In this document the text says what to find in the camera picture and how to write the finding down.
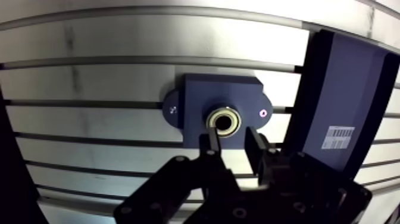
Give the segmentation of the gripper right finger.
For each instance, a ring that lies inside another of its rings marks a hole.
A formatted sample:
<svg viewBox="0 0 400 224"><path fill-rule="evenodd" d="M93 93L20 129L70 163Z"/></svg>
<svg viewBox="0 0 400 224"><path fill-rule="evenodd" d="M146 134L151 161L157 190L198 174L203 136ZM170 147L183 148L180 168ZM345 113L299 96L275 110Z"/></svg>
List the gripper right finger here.
<svg viewBox="0 0 400 224"><path fill-rule="evenodd" d="M372 199L367 188L314 157L271 148L253 127L245 152L258 188L247 193L251 223L355 223Z"/></svg>

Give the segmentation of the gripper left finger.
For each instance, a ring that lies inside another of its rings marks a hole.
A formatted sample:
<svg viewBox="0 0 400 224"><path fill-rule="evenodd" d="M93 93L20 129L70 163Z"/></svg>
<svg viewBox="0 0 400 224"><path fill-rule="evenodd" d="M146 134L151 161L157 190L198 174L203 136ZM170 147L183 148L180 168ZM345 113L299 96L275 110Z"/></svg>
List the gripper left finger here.
<svg viewBox="0 0 400 224"><path fill-rule="evenodd" d="M221 223L240 188L221 157L214 127L199 137L199 156L171 158L113 212L117 223L168 223L194 189L202 189L204 202L185 223Z"/></svg>

